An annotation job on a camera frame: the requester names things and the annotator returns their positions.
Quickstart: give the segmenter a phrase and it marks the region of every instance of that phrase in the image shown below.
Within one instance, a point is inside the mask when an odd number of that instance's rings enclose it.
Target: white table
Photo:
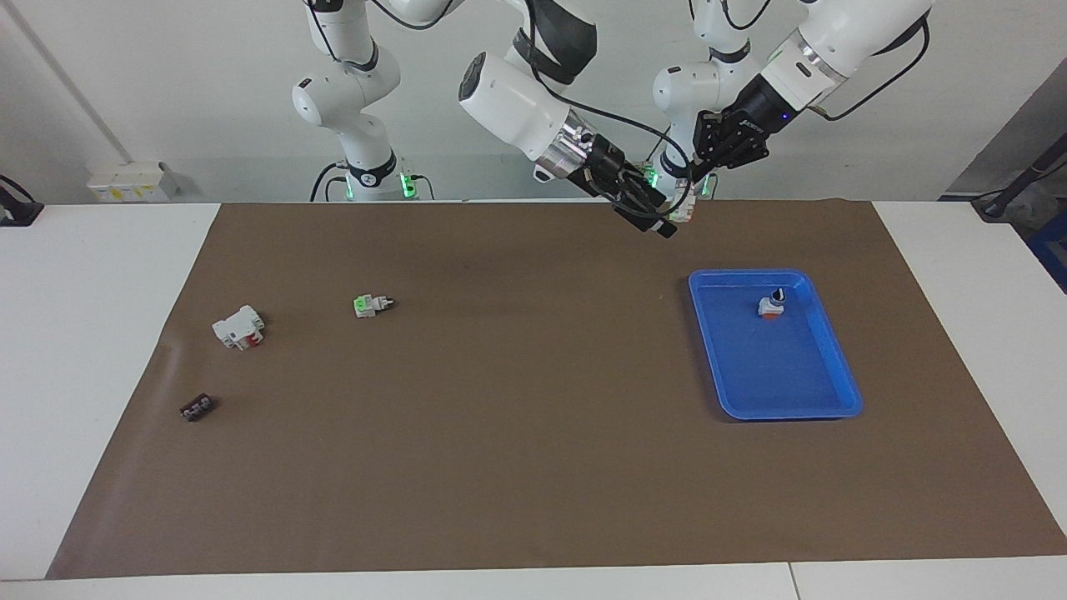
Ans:
[[[1067,297],[1009,227],[986,225],[969,205],[877,208],[1067,528]],[[9,376],[0,388],[0,580],[9,581],[0,598],[1067,597],[1067,557],[32,581],[62,541],[217,210],[50,207],[29,230],[0,231],[0,314],[21,315],[0,329]]]

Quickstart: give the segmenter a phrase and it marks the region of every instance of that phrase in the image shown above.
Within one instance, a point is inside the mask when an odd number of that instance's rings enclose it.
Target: brown table surface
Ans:
[[[687,277],[783,267],[857,419],[717,404]],[[366,293],[397,307],[357,320]],[[245,303],[265,344],[227,350]],[[1064,534],[869,204],[703,205],[671,240],[603,205],[226,205],[49,577],[1040,554]]]

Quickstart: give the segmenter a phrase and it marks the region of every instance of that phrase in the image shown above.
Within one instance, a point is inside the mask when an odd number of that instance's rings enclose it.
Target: white and orange object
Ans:
[[[760,300],[760,316],[777,319],[785,313],[785,290],[778,288],[770,296]]]
[[[259,313],[245,304],[228,319],[211,326],[211,329],[225,347],[237,348],[243,352],[262,343],[264,327],[266,326]]]

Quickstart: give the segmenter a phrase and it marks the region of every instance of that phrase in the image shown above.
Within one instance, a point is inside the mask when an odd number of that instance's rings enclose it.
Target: blue plastic tray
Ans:
[[[785,288],[785,313],[760,299]],[[692,302],[722,409],[743,421],[845,419],[863,410],[848,363],[808,275],[794,270],[697,271]]]

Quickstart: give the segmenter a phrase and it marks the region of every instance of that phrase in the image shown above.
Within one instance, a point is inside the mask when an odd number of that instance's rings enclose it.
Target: green and white connector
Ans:
[[[377,298],[366,294],[355,299],[353,303],[355,306],[355,316],[361,319],[373,318],[382,311],[389,310],[395,300],[387,298],[385,296],[378,296]]]

